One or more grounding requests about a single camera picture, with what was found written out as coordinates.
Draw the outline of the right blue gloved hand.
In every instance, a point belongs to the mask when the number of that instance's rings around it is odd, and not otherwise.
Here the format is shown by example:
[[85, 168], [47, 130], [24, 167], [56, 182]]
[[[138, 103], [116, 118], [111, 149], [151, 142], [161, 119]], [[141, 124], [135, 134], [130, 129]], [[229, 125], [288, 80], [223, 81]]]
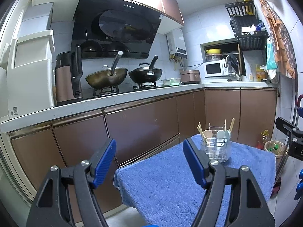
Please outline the right blue gloved hand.
[[298, 185], [296, 187], [296, 195], [294, 197], [294, 200], [298, 200], [303, 194], [303, 170], [300, 171], [299, 179], [300, 179], [300, 182], [298, 183]]

